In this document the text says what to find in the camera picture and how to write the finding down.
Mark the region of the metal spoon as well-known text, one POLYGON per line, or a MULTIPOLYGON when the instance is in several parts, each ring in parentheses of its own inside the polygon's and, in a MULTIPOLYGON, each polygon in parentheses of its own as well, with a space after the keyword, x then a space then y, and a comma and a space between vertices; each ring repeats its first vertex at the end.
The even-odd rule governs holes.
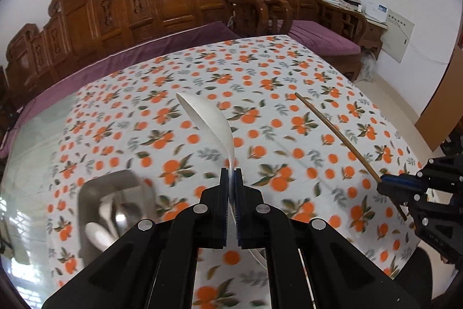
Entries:
POLYGON ((114 196, 102 198, 98 211, 109 233, 115 238, 127 233, 142 218, 142 212, 137 204, 122 202, 114 196))

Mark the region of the metal rectangular tray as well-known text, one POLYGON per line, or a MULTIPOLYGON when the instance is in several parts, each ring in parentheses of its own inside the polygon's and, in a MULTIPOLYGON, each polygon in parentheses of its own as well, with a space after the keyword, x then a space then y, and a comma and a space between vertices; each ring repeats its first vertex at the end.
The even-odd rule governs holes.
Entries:
POLYGON ((78 256, 96 259, 138 221, 158 220, 155 190, 129 169, 92 179, 78 194, 78 256))

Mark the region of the dark brown wooden chopstick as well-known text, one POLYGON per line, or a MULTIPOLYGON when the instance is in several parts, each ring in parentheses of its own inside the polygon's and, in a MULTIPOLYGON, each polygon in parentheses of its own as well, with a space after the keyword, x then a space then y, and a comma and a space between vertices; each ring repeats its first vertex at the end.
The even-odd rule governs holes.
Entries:
POLYGON ((362 156, 357 148, 345 137, 345 135, 334 125, 323 113, 321 113, 312 103, 306 100, 298 92, 294 93, 295 97, 298 98, 304 105, 315 114, 315 116, 326 125, 334 135, 354 154, 354 156, 360 161, 366 171, 374 178, 377 183, 380 183, 381 178, 370 165, 370 163, 362 156))

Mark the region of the large white rice paddle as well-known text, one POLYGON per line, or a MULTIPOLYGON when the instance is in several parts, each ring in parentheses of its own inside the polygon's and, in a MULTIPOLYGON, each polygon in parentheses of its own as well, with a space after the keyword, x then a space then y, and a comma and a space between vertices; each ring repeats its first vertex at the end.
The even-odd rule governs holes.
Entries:
POLYGON ((231 179, 235 171, 236 154, 232 131, 226 117, 212 102, 199 95, 178 92, 177 99, 204 136, 226 155, 231 179))

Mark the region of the orange-print tablecloth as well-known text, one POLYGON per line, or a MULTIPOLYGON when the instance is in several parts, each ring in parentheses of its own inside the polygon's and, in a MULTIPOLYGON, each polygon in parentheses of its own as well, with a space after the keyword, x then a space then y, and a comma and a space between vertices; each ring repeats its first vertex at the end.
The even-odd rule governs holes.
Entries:
POLYGON ((177 99, 195 93, 226 117, 245 184, 292 219, 325 219, 395 278, 418 245, 410 220, 376 190, 323 113, 377 173, 413 173, 415 154, 380 109, 337 70, 284 35, 222 41, 158 56, 77 91, 53 159, 47 243, 53 285, 83 269, 78 194, 88 181, 129 169, 155 190, 171 220, 214 186, 228 160, 177 99))

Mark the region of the white electrical box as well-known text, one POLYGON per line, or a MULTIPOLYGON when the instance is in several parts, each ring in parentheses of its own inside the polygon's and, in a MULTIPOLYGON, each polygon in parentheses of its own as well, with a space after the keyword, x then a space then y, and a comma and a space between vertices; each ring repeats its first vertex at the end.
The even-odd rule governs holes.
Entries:
POLYGON ((401 63, 410 43, 415 24, 390 9, 386 26, 387 31, 381 36, 382 49, 397 63, 401 63))

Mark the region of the wooden side table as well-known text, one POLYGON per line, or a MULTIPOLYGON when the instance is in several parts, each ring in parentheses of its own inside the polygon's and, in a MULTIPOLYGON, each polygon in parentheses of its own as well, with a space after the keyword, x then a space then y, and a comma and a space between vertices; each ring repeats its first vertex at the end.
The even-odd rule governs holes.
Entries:
POLYGON ((369 50, 375 59, 377 59, 383 46, 382 36, 388 31, 386 23, 377 21, 366 15, 363 5, 359 0, 340 0, 340 2, 342 6, 361 14, 366 20, 366 30, 361 39, 359 39, 358 45, 362 50, 369 50))

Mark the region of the purple sofa cushion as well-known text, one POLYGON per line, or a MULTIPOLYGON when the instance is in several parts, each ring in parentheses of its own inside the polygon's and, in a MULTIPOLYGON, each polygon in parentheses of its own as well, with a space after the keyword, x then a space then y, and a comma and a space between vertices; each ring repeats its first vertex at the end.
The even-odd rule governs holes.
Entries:
POLYGON ((134 64, 142 63, 158 56, 165 56, 171 52, 237 38, 238 35, 226 27, 224 23, 214 22, 159 39, 146 41, 127 50, 112 54, 71 74, 39 95, 34 96, 32 100, 26 103, 12 130, 1 141, 1 157, 6 158, 10 154, 13 141, 28 121, 53 104, 78 91, 84 85, 134 64))

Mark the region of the carved wooden sofa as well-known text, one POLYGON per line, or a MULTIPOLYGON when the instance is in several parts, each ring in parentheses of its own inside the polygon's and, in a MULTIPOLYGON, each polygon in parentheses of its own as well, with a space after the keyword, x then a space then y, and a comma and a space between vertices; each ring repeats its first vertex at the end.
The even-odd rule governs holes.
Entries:
POLYGON ((51 85, 145 41, 222 22, 241 37, 268 28, 262 0, 52 0, 44 28, 25 24, 6 49, 7 94, 22 107, 51 85))

